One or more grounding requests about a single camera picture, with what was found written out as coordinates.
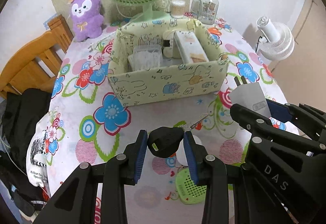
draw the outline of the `white plug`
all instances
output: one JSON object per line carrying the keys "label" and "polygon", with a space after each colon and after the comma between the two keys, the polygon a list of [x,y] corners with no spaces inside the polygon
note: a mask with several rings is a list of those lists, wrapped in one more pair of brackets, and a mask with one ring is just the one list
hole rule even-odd
{"label": "white plug", "polygon": [[235,88],[230,94],[232,104],[239,104],[245,108],[248,108],[258,114],[261,114],[267,118],[271,117],[271,112],[268,108],[266,98],[258,82],[247,83],[244,76],[241,77],[243,85],[240,85],[240,81],[235,77],[237,88]]}

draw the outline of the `cotton swab container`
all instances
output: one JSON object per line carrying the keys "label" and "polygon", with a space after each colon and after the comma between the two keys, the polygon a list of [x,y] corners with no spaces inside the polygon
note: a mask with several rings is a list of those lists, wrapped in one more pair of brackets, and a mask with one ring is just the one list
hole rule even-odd
{"label": "cotton swab container", "polygon": [[185,1],[183,0],[174,0],[171,4],[171,16],[173,18],[182,18],[185,13]]}

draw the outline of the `chair backrest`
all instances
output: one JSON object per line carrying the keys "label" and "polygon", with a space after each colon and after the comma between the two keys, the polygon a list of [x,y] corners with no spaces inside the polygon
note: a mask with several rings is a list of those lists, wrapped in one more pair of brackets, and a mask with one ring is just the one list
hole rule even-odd
{"label": "chair backrest", "polygon": [[[0,96],[6,99],[7,92],[22,94],[28,88],[38,88],[51,93],[62,61],[53,50],[58,44],[66,53],[72,34],[62,15],[48,23],[51,31],[27,43],[8,61],[0,74]],[[37,63],[41,59],[55,77],[50,77]]]}

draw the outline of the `glass jar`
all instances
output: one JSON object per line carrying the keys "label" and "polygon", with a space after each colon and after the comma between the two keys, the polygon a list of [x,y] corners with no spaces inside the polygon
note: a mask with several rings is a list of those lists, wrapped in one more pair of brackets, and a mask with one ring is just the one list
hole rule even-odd
{"label": "glass jar", "polygon": [[215,23],[218,6],[219,0],[193,0],[191,10],[197,13],[197,19],[202,23],[212,25]]}

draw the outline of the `floral tablecloth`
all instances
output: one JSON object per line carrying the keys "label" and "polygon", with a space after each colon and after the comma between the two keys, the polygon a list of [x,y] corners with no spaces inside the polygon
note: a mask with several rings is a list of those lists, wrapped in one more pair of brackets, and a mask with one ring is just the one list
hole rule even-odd
{"label": "floral tablecloth", "polygon": [[[98,39],[73,42],[56,80],[50,110],[36,131],[47,130],[45,152],[51,194],[81,163],[107,162],[135,141],[139,130],[152,131],[161,126],[185,125],[209,116],[192,131],[209,154],[227,164],[241,164],[250,133],[241,130],[229,113],[229,93],[236,87],[234,77],[245,76],[259,82],[268,99],[286,103],[272,74],[250,45],[222,18],[209,28],[211,38],[224,48],[229,70],[219,92],[171,101],[124,108],[108,81],[108,66],[114,31],[126,24],[108,26]],[[274,126],[298,133],[291,124],[272,119]],[[203,202],[184,205],[176,192],[175,178],[183,167],[176,157],[162,159],[146,153],[141,179],[126,186],[127,215],[130,224],[201,223]],[[96,223],[100,223],[101,189],[98,190]],[[232,190],[229,190],[230,221],[234,219]]]}

